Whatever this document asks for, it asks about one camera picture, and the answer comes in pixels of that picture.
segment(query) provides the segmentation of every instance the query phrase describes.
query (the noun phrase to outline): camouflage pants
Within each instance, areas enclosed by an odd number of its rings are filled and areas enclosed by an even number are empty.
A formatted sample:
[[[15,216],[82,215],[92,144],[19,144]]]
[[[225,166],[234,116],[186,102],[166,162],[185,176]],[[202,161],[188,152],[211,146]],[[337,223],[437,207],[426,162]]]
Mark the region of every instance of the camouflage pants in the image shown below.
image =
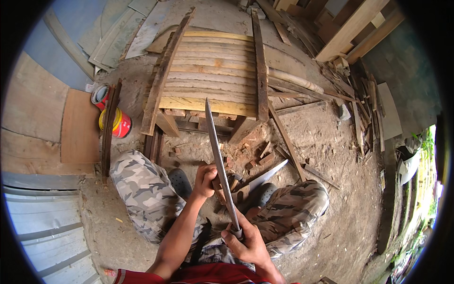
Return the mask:
[[[137,233],[148,242],[159,244],[170,229],[171,221],[182,211],[186,202],[179,197],[166,171],[150,162],[137,150],[123,152],[112,162],[110,174],[115,187],[126,204]],[[277,259],[301,247],[311,228],[329,205],[325,187],[315,180],[278,189],[249,221],[257,225],[271,259]],[[185,261],[202,231],[202,219],[196,222],[191,247]],[[201,252],[199,263],[244,264],[223,242],[220,231],[212,229]]]

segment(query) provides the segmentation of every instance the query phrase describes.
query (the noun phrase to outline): hand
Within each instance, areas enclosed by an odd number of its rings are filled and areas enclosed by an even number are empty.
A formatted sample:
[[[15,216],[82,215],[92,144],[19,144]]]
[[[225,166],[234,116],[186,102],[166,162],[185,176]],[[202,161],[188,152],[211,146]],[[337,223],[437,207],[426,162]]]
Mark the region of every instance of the hand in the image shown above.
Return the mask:
[[[235,210],[237,212],[238,222],[243,228],[245,239],[244,242],[241,243],[234,235],[228,232],[229,227],[227,227],[227,230],[221,232],[221,236],[227,246],[244,262],[254,263],[259,267],[266,267],[269,264],[272,264],[257,226],[252,225],[238,209],[235,208]]]
[[[201,164],[197,169],[196,181],[192,194],[203,198],[213,196],[214,189],[212,181],[216,175],[217,169],[215,164]]]

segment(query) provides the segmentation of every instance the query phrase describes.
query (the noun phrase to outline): blade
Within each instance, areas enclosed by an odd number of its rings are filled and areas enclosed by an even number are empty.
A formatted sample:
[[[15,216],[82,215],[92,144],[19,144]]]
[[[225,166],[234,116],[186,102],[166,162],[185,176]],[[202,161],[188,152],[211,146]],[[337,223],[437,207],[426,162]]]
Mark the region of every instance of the blade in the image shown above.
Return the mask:
[[[266,173],[262,174],[255,180],[251,181],[249,183],[249,188],[251,189],[250,191],[253,191],[257,187],[259,187],[261,184],[266,182],[267,180],[270,179],[278,170],[282,169],[283,166],[285,166],[288,163],[288,159],[277,165],[276,167],[272,168],[271,170],[267,171]]]
[[[240,230],[237,214],[235,212],[235,205],[233,204],[232,194],[227,182],[227,175],[222,162],[221,150],[217,141],[216,129],[214,128],[213,115],[211,114],[210,102],[208,98],[205,100],[205,117],[208,125],[208,135],[210,136],[211,149],[213,150],[214,162],[216,163],[217,174],[221,181],[222,191],[226,197],[226,207],[232,219],[232,224],[236,227],[237,231]]]

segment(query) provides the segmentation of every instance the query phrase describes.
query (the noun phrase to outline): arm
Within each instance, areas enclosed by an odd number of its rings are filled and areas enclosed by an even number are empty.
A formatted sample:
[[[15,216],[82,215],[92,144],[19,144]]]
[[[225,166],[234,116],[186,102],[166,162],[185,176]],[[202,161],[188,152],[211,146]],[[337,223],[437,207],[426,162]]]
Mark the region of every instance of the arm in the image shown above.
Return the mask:
[[[243,228],[244,241],[241,243],[234,235],[224,230],[221,232],[221,236],[227,246],[240,260],[254,263],[257,275],[267,279],[272,284],[286,284],[284,276],[271,261],[257,226],[252,225],[238,209],[236,211],[238,222]]]
[[[199,166],[194,190],[180,215],[167,232],[159,246],[153,265],[147,270],[169,280],[180,267],[191,247],[192,235],[200,208],[205,200],[212,196],[212,180],[217,175],[216,166],[205,164]]]

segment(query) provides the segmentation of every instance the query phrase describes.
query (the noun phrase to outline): red shirt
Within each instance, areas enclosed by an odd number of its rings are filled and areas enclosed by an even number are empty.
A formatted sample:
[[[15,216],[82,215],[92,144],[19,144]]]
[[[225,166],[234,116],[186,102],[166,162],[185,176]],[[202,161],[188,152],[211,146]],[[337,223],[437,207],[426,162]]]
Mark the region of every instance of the red shirt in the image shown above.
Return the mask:
[[[171,283],[268,283],[246,266],[240,264],[213,263],[191,266],[177,271]],[[113,284],[165,284],[160,276],[152,273],[119,269]]]

